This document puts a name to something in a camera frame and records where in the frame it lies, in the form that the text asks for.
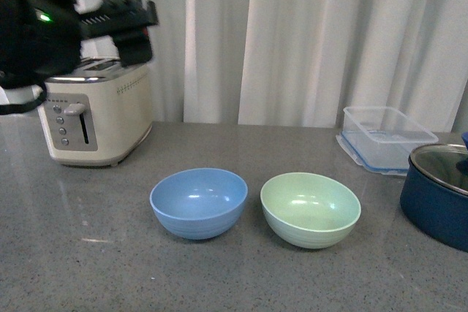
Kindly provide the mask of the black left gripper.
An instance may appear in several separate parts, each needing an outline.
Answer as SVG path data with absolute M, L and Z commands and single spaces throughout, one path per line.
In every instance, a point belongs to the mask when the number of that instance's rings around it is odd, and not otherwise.
M 153 58 L 148 26 L 158 26 L 156 5 L 148 0 L 102 0 L 80 13 L 83 39 L 112 36 L 122 67 L 145 64 Z

